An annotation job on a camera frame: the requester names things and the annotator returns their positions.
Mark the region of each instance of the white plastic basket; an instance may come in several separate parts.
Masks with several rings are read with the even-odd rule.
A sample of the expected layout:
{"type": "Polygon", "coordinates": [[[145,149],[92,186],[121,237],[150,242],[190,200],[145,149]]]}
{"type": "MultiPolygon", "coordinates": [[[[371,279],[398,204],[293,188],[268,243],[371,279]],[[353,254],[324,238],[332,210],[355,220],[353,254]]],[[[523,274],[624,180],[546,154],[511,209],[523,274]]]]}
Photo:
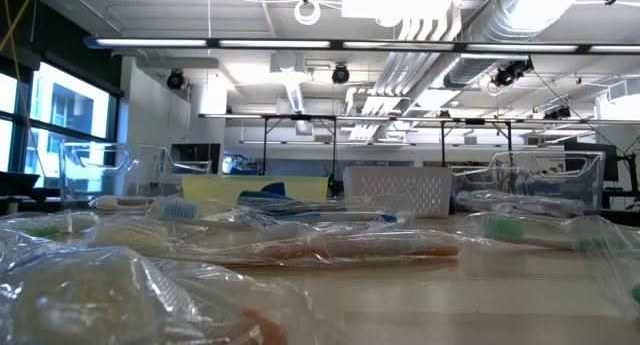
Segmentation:
{"type": "Polygon", "coordinates": [[[452,173],[449,168],[352,166],[344,171],[346,198],[406,195],[416,216],[447,218],[452,173]]]}

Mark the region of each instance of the monitor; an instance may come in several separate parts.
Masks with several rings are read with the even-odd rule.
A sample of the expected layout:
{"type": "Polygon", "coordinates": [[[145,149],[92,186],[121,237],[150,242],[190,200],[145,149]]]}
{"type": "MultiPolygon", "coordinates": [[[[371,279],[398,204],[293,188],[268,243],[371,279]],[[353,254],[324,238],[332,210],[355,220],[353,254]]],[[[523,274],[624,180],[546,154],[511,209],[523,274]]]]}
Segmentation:
{"type": "MultiPolygon", "coordinates": [[[[564,150],[604,152],[606,155],[604,163],[604,180],[618,181],[618,152],[615,146],[565,141],[564,150]]],[[[580,170],[584,165],[583,160],[565,160],[565,163],[567,171],[580,170]]]]}

